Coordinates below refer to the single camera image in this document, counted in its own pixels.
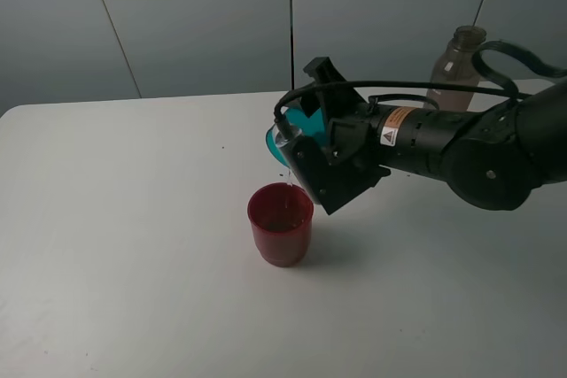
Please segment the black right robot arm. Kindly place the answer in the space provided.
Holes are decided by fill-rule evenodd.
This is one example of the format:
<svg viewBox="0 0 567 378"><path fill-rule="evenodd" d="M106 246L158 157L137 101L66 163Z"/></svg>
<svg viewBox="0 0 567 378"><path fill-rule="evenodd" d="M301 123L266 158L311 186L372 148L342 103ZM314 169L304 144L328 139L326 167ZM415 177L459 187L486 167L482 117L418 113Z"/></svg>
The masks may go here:
<svg viewBox="0 0 567 378"><path fill-rule="evenodd" d="M512 211L533 189L566 179L566 85L537 94L500 85L483 112L447 112L429 98L363 97L328 58L305 68L312 83L274 109L276 147L312 200L334 213L392 170L445 182L478 208Z"/></svg>

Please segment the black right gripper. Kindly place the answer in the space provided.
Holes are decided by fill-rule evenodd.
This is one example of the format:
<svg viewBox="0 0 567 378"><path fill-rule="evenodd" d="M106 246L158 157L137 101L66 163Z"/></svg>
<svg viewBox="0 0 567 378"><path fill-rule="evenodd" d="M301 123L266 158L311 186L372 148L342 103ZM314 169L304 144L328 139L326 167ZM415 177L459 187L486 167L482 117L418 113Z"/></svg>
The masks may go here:
<svg viewBox="0 0 567 378"><path fill-rule="evenodd" d="M328 57L312 59L303 72L313 80L305 89L346 82ZM308 117L322 114L328 138L324 154L314 138L299 135L285 145L285 157L303 190L328 215L390 174L377 162L371 109L355 89L327 88L303 96L302 111Z"/></svg>

